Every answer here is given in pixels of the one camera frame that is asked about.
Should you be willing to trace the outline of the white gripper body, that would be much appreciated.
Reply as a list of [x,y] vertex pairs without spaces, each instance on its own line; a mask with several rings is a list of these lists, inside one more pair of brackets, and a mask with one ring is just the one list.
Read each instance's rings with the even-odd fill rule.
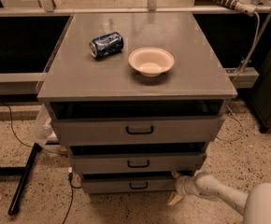
[[199,194],[198,188],[195,186],[195,177],[181,175],[176,179],[175,184],[176,193],[181,196],[186,195],[194,195],[197,196]]

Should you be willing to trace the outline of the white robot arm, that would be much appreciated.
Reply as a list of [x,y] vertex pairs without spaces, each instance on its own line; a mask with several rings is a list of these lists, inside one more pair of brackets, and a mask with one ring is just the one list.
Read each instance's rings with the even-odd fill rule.
[[271,183],[256,185],[251,192],[234,189],[209,173],[197,176],[172,173],[174,190],[168,205],[174,205],[187,195],[209,201],[221,200],[243,217],[243,224],[271,224]]

